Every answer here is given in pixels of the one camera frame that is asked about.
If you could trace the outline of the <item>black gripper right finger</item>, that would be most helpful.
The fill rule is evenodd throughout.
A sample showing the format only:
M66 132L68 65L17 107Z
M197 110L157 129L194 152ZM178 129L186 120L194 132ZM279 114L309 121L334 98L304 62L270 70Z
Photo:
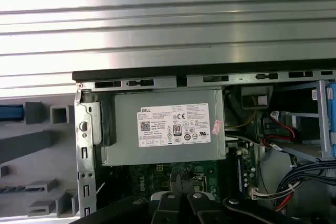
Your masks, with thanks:
M304 223L251 200L225 198L221 203L202 191L195 191L190 175L183 175L183 193L199 223Z

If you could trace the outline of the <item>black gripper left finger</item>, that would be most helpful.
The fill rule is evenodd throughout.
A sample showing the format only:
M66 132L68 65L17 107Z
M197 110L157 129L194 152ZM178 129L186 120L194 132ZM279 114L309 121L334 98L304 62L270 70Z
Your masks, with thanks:
M76 223L179 223L183 196L181 174L172 173L170 185L170 191L154 193L151 200L129 196L76 220Z

